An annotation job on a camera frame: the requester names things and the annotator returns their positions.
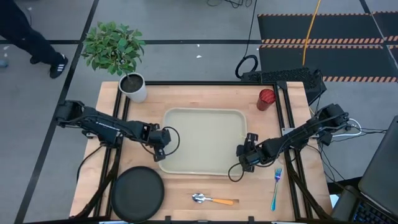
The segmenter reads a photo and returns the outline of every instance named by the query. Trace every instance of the black pants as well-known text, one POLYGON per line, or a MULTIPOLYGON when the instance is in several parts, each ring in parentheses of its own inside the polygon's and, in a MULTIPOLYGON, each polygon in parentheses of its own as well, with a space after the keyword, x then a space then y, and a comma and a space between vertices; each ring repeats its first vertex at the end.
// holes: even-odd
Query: black pants
POLYGON ((0 35, 36 60, 49 65, 63 62, 62 55, 54 50, 50 42, 31 28, 14 0, 0 0, 0 35))

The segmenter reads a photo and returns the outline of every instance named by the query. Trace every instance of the white cable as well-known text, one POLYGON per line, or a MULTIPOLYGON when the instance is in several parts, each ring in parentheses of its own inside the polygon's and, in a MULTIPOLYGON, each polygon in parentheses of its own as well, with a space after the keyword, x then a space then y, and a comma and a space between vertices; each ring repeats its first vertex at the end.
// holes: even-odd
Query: white cable
POLYGON ((362 134, 362 127, 361 127, 361 125, 359 124, 359 122, 357 122, 355 119, 353 119, 353 118, 350 118, 349 119, 350 121, 354 121, 357 125, 358 125, 358 129, 359 129, 359 132, 358 133, 355 133, 355 134, 337 134, 337 135, 334 135, 333 137, 342 137, 342 136, 359 136, 360 134, 362 134))

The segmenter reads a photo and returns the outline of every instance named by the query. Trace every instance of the yellow cable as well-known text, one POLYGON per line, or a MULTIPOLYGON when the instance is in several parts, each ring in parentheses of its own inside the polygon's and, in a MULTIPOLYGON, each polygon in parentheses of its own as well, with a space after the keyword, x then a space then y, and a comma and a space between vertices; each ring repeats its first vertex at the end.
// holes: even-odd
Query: yellow cable
POLYGON ((306 51, 307 51, 308 38, 310 37, 312 25, 313 25, 313 22, 314 22, 314 20, 315 20, 315 16, 317 16, 317 13, 318 13, 318 9, 319 9, 319 5, 320 5, 320 4, 321 4, 321 0, 318 0, 317 8, 315 9, 315 12, 313 13, 312 20, 311 20, 311 24, 310 24, 310 28, 308 29, 307 37, 305 38, 304 53, 303 53, 303 66, 304 66, 304 64, 305 64, 305 53, 306 53, 306 51))

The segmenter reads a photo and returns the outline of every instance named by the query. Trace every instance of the fork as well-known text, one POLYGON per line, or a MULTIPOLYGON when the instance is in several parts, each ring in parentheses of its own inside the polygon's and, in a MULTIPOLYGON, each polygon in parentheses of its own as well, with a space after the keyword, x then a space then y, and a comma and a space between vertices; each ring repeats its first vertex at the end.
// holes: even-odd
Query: fork
POLYGON ((278 168, 275 170, 275 189, 274 189, 274 198, 271 203, 271 211, 275 211, 276 208, 276 192, 278 189, 278 181, 280 180, 280 175, 282 174, 282 168, 278 168))

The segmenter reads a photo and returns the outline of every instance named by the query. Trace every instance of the potted plant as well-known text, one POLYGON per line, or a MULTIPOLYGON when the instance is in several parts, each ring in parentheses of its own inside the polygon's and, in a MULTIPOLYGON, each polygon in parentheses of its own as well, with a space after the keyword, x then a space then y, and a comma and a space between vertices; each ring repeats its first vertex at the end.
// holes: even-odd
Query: potted plant
POLYGON ((143 102, 147 97, 145 81, 141 74, 136 73, 136 58, 142 63, 140 54, 144 55, 145 45, 138 30, 129 30, 129 26, 115 22, 104 24, 99 22, 93 27, 84 40, 85 49, 82 56, 87 66, 96 70, 107 69, 110 74, 123 75, 119 81, 119 89, 136 103, 143 102))

